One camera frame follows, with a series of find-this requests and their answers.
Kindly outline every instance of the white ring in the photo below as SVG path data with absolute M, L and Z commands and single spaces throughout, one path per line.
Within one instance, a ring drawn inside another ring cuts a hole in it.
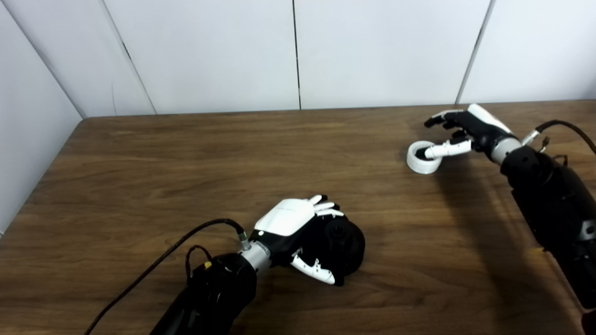
M 416 157 L 416 151 L 425 147 L 431 147 L 434 143 L 428 141 L 418 141 L 412 143 L 408 148 L 408 158 L 406 162 L 410 169 L 414 172 L 422 173 L 423 175 L 427 175 L 429 173 L 433 173 L 437 171 L 443 157 L 435 158 L 433 160 L 423 160 Z

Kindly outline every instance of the white wall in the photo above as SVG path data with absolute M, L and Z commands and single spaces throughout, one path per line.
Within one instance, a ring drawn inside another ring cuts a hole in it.
M 0 232 L 81 117 L 0 3 Z
M 83 115 L 154 109 L 100 0 L 3 0 Z
M 106 4 L 158 113 L 299 108 L 291 0 Z
M 297 0 L 303 108 L 452 104 L 489 0 Z
M 596 98 L 596 1 L 497 0 L 461 102 Z

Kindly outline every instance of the black cable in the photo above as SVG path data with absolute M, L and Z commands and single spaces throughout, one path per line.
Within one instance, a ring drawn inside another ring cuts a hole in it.
M 190 254 L 192 254 L 193 251 L 196 249 L 201 249 L 205 253 L 205 256 L 207 256 L 207 259 L 209 260 L 209 262 L 211 262 L 213 260 L 213 258 L 211 257 L 211 254 L 207 251 L 207 249 L 205 249 L 202 246 L 199 246 L 198 244 L 196 244 L 196 245 L 192 246 L 190 249 L 188 249 L 186 259 L 184 260 L 184 268 L 186 269 L 186 272 L 187 272 L 187 283 L 189 283 L 190 279 L 193 277 L 191 275 L 191 271 L 190 271 Z
M 544 130 L 546 130 L 546 128 L 549 128 L 554 125 L 562 125 L 562 126 L 570 128 L 570 129 L 573 129 L 576 133 L 578 133 L 578 135 L 581 138 L 583 138 L 584 141 L 586 141 L 586 143 L 588 144 L 590 149 L 594 152 L 594 154 L 596 154 L 596 145 L 594 144 L 594 142 L 592 142 L 590 137 L 588 137 L 586 135 L 586 133 L 583 132 L 583 130 L 579 129 L 579 127 L 577 127 L 576 125 L 569 123 L 567 121 L 550 120 L 550 121 L 545 122 L 545 123 L 539 125 L 538 127 L 536 127 L 536 131 L 538 131 L 539 133 L 542 133 Z
M 174 250 L 176 250 L 182 243 L 184 243 L 184 241 L 189 239 L 191 236 L 193 236 L 194 234 L 196 234 L 203 228 L 207 228 L 214 224 L 227 224 L 227 225 L 234 227 L 236 229 L 236 233 L 238 235 L 244 233 L 244 229 L 242 228 L 242 226 L 239 225 L 238 222 L 236 222 L 234 220 L 230 220 L 230 219 L 216 219 L 216 220 L 212 220 L 209 222 L 205 222 L 204 224 L 202 224 L 198 227 L 195 227 L 193 230 L 189 231 L 186 235 L 182 236 L 182 238 L 180 238 L 180 240 L 178 240 L 178 242 L 174 243 L 171 247 L 169 247 L 169 249 L 167 249 L 166 252 L 163 253 L 163 255 L 161 255 L 155 262 L 153 262 L 153 264 L 151 264 L 145 271 L 143 271 L 143 273 L 135 281 L 133 281 L 132 284 L 128 285 L 128 287 L 125 288 L 124 291 L 122 291 L 122 293 L 118 295 L 118 297 L 116 297 L 114 300 L 112 300 L 97 315 L 95 320 L 93 320 L 93 322 L 91 323 L 89 328 L 87 328 L 87 330 L 85 331 L 85 335 L 89 335 L 91 333 L 91 331 L 93 330 L 93 328 L 95 328 L 97 323 L 105 315 L 105 313 L 110 310 L 110 308 L 112 308 L 118 301 L 120 301 L 122 298 L 124 298 L 124 296 L 126 296 L 130 291 L 132 291 L 132 289 L 134 289 L 135 286 L 137 286 L 141 282 L 141 280 L 143 280 L 151 271 L 153 271 L 159 265 L 159 263 L 161 263 L 164 259 L 166 259 L 166 257 L 168 257 L 172 252 L 174 252 Z

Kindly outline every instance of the wooden table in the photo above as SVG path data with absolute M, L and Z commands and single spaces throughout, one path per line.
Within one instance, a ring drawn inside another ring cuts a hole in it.
M 553 118 L 596 138 L 596 101 L 487 104 L 520 137 Z M 232 334 L 579 334 L 581 312 L 483 154 L 433 175 L 410 143 L 453 106 L 91 118 L 66 143 L 0 239 L 0 333 L 82 334 L 181 235 L 230 217 L 252 229 L 281 199 L 328 194 L 367 239 L 344 287 L 270 269 Z M 594 156 L 566 128 L 550 154 L 596 191 Z M 238 249 L 228 227 L 191 243 Z M 148 334 L 184 285 L 179 249 L 95 334 Z M 201 259 L 194 260 L 199 264 Z

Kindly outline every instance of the robotic arm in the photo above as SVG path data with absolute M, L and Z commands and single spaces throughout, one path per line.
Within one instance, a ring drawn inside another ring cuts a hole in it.
M 416 158 L 431 160 L 474 149 L 500 165 L 537 242 L 552 253 L 582 306 L 596 308 L 596 202 L 567 162 L 527 146 L 538 129 L 519 141 L 477 104 L 441 112 L 424 123 L 427 128 L 437 124 L 459 130 L 442 145 L 417 149 Z
M 257 277 L 277 265 L 292 265 L 324 283 L 342 286 L 344 276 L 362 263 L 365 240 L 339 206 L 323 202 L 326 199 L 278 203 L 257 221 L 240 251 L 216 256 L 189 274 L 186 288 L 151 335 L 227 334 L 254 299 Z

